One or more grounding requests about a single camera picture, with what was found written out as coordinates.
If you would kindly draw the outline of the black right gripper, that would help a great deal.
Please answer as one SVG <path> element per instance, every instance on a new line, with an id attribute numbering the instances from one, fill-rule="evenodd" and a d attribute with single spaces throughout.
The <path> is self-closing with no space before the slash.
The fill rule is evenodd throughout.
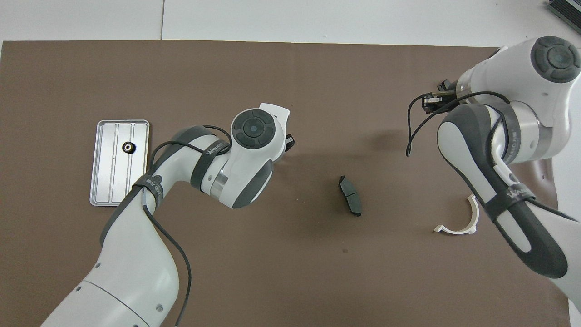
<path id="1" fill-rule="evenodd" d="M 443 95 L 428 93 L 423 95 L 423 111 L 431 114 L 441 108 L 441 112 L 450 112 L 459 104 L 456 91 L 443 91 Z"/>

